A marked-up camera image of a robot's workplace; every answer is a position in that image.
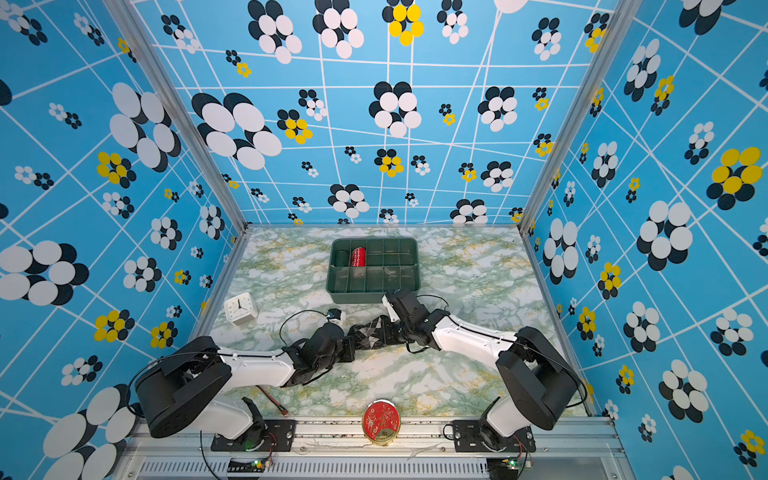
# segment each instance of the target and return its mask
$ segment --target tin lid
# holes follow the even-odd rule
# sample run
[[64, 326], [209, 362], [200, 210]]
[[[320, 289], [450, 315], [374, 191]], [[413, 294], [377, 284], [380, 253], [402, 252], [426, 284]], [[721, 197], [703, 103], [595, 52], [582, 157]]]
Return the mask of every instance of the tin lid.
[[400, 431], [400, 413], [389, 400], [376, 400], [362, 416], [362, 430], [373, 443], [386, 444]]

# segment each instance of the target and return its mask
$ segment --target robotic arm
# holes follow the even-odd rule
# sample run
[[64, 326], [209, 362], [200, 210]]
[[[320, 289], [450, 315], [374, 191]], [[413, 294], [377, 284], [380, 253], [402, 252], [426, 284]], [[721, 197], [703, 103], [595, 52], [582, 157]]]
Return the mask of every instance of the robotic arm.
[[[575, 373], [538, 330], [499, 332], [461, 321], [445, 310], [428, 311], [408, 290], [388, 292], [382, 301], [389, 316], [368, 326], [355, 325], [348, 335], [330, 322], [310, 339], [271, 352], [242, 352], [198, 337], [151, 368], [136, 381], [136, 393], [150, 434], [161, 438], [190, 427], [216, 432], [257, 446], [264, 436], [259, 410], [248, 398], [223, 395], [240, 386], [306, 385], [328, 373], [337, 362], [352, 362], [355, 350], [416, 342], [457, 352], [498, 368], [509, 396], [496, 399], [480, 418], [486, 444], [502, 449], [520, 428], [534, 424], [551, 430], [578, 389]], [[529, 368], [526, 362], [535, 362]]]

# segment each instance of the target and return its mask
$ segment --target blue wall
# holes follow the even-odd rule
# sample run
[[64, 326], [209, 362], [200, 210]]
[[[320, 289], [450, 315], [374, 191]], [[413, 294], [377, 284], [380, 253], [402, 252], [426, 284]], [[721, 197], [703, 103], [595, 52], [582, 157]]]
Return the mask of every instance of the blue wall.
[[[205, 124], [201, 134], [224, 181], [254, 223], [511, 223], [557, 140], [604, 22], [610, 30], [615, 5], [134, 3], [193, 121]], [[392, 22], [403, 15], [402, 24]], [[233, 108], [243, 102], [238, 94], [257, 109], [242, 121], [223, 108], [202, 111], [210, 103]], [[497, 100], [483, 104], [491, 98]], [[392, 109], [394, 117], [385, 112]], [[534, 143], [545, 135], [547, 145]], [[487, 184], [485, 172], [495, 175]], [[337, 194], [339, 186], [360, 193], [349, 200]], [[475, 202], [462, 212], [468, 217], [452, 216], [460, 200]]]
[[124, 447], [124, 384], [187, 341], [236, 233], [208, 236], [219, 202], [100, 2], [5, 5], [0, 478], [77, 478]]
[[723, 3], [643, 2], [527, 232], [638, 478], [768, 478], [768, 7]]

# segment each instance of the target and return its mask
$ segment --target marble patterned surface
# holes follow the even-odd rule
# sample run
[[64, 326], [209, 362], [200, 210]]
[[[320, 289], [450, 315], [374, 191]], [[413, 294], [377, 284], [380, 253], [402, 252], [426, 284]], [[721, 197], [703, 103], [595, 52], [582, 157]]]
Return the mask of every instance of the marble patterned surface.
[[[256, 228], [227, 298], [250, 292], [259, 316], [234, 326], [222, 310], [211, 331], [214, 341], [234, 349], [279, 348], [278, 329], [288, 316], [336, 306], [326, 292], [326, 276], [331, 243], [345, 237], [415, 238], [419, 293], [442, 296], [448, 310], [467, 322], [511, 331], [533, 326], [561, 350], [520, 235], [508, 227]], [[420, 300], [429, 309], [443, 307], [439, 299]], [[381, 304], [338, 307], [347, 315], [345, 331], [386, 313]], [[317, 313], [302, 313], [285, 325], [283, 337], [288, 343], [309, 337], [323, 322]], [[477, 416], [497, 396], [507, 395], [498, 371], [480, 362], [451, 352], [413, 355], [401, 346], [356, 352], [355, 362], [336, 364], [308, 386], [268, 390], [291, 415], [360, 416], [371, 401], [388, 399], [406, 416]], [[264, 415], [276, 415], [255, 387], [227, 395], [248, 396]], [[578, 407], [565, 415], [586, 412]]]

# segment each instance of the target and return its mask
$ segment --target white alarm clock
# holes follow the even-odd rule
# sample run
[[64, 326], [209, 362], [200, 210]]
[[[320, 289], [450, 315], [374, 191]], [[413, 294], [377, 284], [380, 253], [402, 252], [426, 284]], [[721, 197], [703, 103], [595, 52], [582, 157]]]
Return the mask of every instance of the white alarm clock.
[[226, 300], [224, 313], [227, 315], [227, 320], [234, 325], [243, 325], [259, 316], [259, 310], [248, 292]]

